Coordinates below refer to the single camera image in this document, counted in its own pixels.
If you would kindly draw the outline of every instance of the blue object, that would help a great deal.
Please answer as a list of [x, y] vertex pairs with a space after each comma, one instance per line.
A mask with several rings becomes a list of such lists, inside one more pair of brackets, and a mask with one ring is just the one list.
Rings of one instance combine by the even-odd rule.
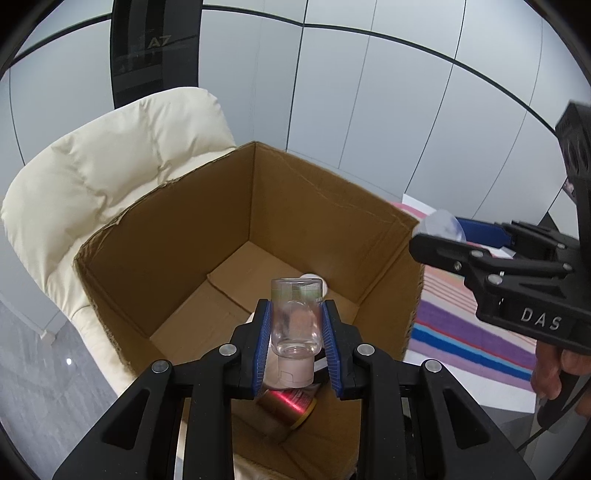
[[265, 377], [265, 365], [267, 364], [267, 353], [269, 351], [269, 338], [271, 338], [271, 302], [267, 301], [261, 331], [252, 359], [252, 390], [255, 396], [260, 392], [262, 380], [263, 377]]
[[466, 241], [489, 247], [511, 247], [511, 236], [500, 225], [479, 222], [469, 218], [458, 218], [466, 235]]
[[329, 368], [330, 385], [336, 396], [340, 398], [343, 394], [343, 382], [341, 382], [340, 376], [339, 349], [336, 345], [332, 321], [325, 303], [322, 304], [322, 339], [324, 340], [326, 363]]

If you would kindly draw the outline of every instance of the blue gripper pad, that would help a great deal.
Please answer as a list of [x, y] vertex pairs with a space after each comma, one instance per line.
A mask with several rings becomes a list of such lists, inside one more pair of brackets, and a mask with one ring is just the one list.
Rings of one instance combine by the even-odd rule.
[[252, 358], [252, 391], [258, 395], [262, 387], [262, 379], [265, 376], [267, 364], [267, 352], [269, 350], [269, 338], [271, 337], [271, 302], [267, 302], [263, 316], [261, 331], [259, 333], [256, 350]]
[[336, 345], [335, 332], [332, 327], [326, 303], [322, 304], [322, 339], [324, 340], [324, 352], [329, 368], [330, 385], [338, 398], [343, 394], [343, 382], [341, 380], [339, 349]]

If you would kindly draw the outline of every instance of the clear glass bottle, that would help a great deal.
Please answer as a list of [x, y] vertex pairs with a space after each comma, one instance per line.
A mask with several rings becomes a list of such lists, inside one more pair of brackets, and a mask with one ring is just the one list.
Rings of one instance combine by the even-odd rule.
[[271, 305], [271, 346], [279, 357], [279, 382], [307, 387], [314, 381], [314, 356], [322, 347], [322, 280], [272, 280]]

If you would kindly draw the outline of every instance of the white wall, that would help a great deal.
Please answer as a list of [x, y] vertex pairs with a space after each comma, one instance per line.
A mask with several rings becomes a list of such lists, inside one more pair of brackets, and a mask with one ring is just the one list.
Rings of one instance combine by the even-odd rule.
[[474, 218], [487, 222], [521, 220], [537, 225], [565, 178], [557, 138], [527, 113], [507, 162]]
[[60, 37], [12, 67], [12, 113], [25, 162], [113, 109], [110, 23]]
[[61, 30], [84, 20], [110, 14], [112, 10], [113, 0], [63, 0], [31, 32], [17, 55]]
[[238, 145], [259, 140], [285, 149], [301, 30], [253, 15], [203, 11], [199, 86], [217, 97]]
[[456, 58], [529, 104], [542, 19], [524, 0], [467, 0]]
[[591, 103], [591, 86], [558, 34], [543, 21], [540, 72], [531, 107], [554, 128], [570, 100]]
[[402, 38], [453, 58], [464, 0], [378, 0], [372, 31]]
[[416, 48], [370, 38], [339, 168], [402, 198], [451, 69]]
[[548, 213], [561, 233], [579, 238], [577, 207], [565, 191], [560, 190]]
[[369, 37], [305, 28], [288, 149], [338, 168]]
[[205, 0], [204, 5], [223, 5], [225, 7], [245, 8], [264, 12], [297, 22], [304, 21], [306, 0]]
[[10, 70], [0, 79], [0, 205], [8, 186], [22, 168], [22, 158], [12, 124], [9, 88]]
[[509, 156], [525, 109], [454, 66], [433, 131], [408, 193], [471, 218]]

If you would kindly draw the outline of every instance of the purple stripe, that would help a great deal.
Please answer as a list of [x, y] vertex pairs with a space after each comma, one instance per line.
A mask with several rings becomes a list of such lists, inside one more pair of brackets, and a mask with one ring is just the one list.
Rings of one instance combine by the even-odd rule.
[[461, 342], [496, 355], [521, 367], [533, 369], [535, 355], [494, 333], [483, 330], [436, 305], [421, 300], [417, 318], [421, 323], [435, 328]]
[[503, 372], [499, 372], [492, 368], [483, 367], [482, 365], [470, 362], [469, 360], [466, 360], [461, 356], [453, 355], [452, 353], [444, 352], [426, 343], [419, 342], [414, 338], [410, 339], [408, 343], [408, 350], [412, 350], [413, 352], [417, 352], [430, 358], [442, 361], [444, 364], [451, 365], [456, 368], [461, 368], [462, 370], [470, 372], [471, 374], [478, 375], [479, 377], [495, 380], [497, 382], [522, 388], [523, 390], [527, 390], [530, 392], [532, 391], [530, 383], [526, 382], [525, 380], [522, 380], [521, 378], [516, 378], [512, 375], [504, 374]]

